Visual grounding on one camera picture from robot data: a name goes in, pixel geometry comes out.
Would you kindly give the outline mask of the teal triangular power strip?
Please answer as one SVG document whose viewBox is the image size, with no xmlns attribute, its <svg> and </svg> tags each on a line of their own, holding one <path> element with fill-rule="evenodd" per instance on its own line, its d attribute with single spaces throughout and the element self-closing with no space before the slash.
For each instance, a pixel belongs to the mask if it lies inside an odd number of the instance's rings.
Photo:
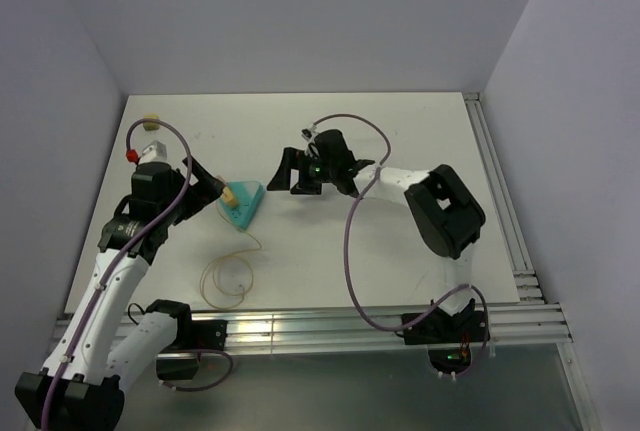
<svg viewBox="0 0 640 431">
<path fill-rule="evenodd" d="M 265 194 L 259 181 L 228 182 L 218 200 L 222 215 L 237 229 L 247 231 Z"/>
</svg>

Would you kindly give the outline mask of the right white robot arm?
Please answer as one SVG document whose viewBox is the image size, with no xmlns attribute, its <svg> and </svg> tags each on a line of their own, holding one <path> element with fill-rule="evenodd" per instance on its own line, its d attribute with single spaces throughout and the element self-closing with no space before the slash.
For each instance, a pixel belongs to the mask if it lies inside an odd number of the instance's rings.
<svg viewBox="0 0 640 431">
<path fill-rule="evenodd" d="M 281 161 L 267 185 L 269 191 L 287 191 L 292 195 L 315 196 L 325 184 L 354 199 L 343 234 L 343 265 L 349 297 L 360 317 L 371 327 L 400 333 L 425 324 L 433 316 L 435 334 L 452 341 L 462 334 L 468 320 L 487 317 L 487 311 L 475 310 L 486 300 L 471 284 L 474 245 L 479 240 L 486 215 L 480 204 L 449 165 L 429 171 L 411 171 L 388 167 L 391 146 L 380 161 L 358 159 L 348 148 L 343 133 L 330 129 L 316 133 L 305 129 L 304 149 L 286 147 Z M 357 206 L 366 198 L 407 207 L 427 248 L 440 257 L 445 271 L 447 292 L 426 311 L 396 327 L 375 322 L 359 303 L 351 278 L 349 245 L 351 226 Z"/>
</svg>

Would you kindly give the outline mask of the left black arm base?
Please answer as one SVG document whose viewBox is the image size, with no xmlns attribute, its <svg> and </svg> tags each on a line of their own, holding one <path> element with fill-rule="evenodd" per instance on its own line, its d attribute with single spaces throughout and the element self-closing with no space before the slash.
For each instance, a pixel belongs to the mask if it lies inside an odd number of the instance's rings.
<svg viewBox="0 0 640 431">
<path fill-rule="evenodd" d="M 224 382 L 234 370 L 233 358 L 225 350 L 227 327 L 224 319 L 193 321 L 185 337 L 178 338 L 156 357 L 156 377 L 164 386 L 183 392 L 207 390 Z M 194 379 L 210 356 L 224 363 L 224 373 L 216 381 L 191 388 L 178 384 Z"/>
</svg>

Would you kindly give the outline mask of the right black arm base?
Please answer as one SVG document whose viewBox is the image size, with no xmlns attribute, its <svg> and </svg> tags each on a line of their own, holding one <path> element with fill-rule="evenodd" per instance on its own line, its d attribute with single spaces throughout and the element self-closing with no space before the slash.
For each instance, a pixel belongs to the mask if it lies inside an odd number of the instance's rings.
<svg viewBox="0 0 640 431">
<path fill-rule="evenodd" d="M 415 326 L 394 334 L 407 346 L 425 345 L 436 374 L 452 380 L 472 369 L 491 339 L 488 310 L 477 309 L 474 298 L 452 316 L 437 308 Z"/>
</svg>

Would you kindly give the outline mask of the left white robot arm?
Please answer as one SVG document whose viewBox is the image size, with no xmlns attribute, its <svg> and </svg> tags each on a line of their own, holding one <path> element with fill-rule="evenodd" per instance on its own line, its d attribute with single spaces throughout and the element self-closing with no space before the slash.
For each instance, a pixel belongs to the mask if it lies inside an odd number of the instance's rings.
<svg viewBox="0 0 640 431">
<path fill-rule="evenodd" d="M 133 292 L 169 229 L 222 194 L 223 184 L 191 157 L 186 169 L 165 160 L 136 163 L 131 191 L 104 225 L 94 270 L 62 339 L 36 373 L 24 372 L 15 396 L 39 430 L 112 430 L 125 393 L 166 349 L 196 345 L 188 304 L 157 299 L 137 328 L 112 344 Z"/>
</svg>

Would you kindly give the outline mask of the yellow cube block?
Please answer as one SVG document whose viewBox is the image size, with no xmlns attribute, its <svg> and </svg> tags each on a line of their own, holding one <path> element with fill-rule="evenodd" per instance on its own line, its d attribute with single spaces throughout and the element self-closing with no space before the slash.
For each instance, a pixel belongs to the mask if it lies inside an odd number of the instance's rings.
<svg viewBox="0 0 640 431">
<path fill-rule="evenodd" d="M 147 114 L 143 117 L 142 127 L 146 132 L 154 132 L 160 128 L 159 117 L 156 114 Z"/>
</svg>

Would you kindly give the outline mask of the aluminium rail frame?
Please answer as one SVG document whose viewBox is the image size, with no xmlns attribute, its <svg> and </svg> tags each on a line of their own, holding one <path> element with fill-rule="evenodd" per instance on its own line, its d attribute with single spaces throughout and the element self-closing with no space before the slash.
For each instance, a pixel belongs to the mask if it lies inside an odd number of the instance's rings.
<svg viewBox="0 0 640 431">
<path fill-rule="evenodd" d="M 495 363 L 500 345 L 552 343 L 581 428 L 598 429 L 586 387 L 576 378 L 572 338 L 560 306 L 529 303 L 518 291 L 520 284 L 535 282 L 535 273 L 524 255 L 513 250 L 521 234 L 503 218 L 503 189 L 469 108 L 460 92 L 131 96 L 74 278 L 72 317 L 92 277 L 102 229 L 131 191 L 136 165 L 125 153 L 141 152 L 157 140 L 166 145 L 167 163 L 174 169 L 184 171 L 183 160 L 191 157 L 225 183 L 259 181 L 265 187 L 249 225 L 263 250 L 252 258 L 255 283 L 244 303 L 218 311 L 200 297 L 201 273 L 213 258 L 246 244 L 216 211 L 222 195 L 170 227 L 125 308 L 114 346 L 137 328 L 149 305 L 162 299 L 188 304 L 192 321 L 227 320 L 225 350 L 234 362 L 256 353 L 402 348 L 404 342 L 394 332 L 377 330 L 360 317 L 347 291 L 342 245 L 354 199 L 331 184 L 315 196 L 266 190 L 283 149 L 304 149 L 301 130 L 315 123 L 317 133 L 340 130 L 358 159 L 378 162 L 390 145 L 388 167 L 429 171 L 451 166 L 485 212 L 486 223 L 474 245 L 471 284 L 486 300 L 476 308 L 488 310 L 491 339 L 468 373 L 454 380 L 436 376 L 465 383 Z M 143 129 L 147 114 L 159 117 L 157 131 Z M 385 326 L 409 322 L 447 292 L 442 259 L 427 248 L 410 211 L 399 204 L 366 198 L 357 206 L 349 260 L 359 303 Z"/>
</svg>

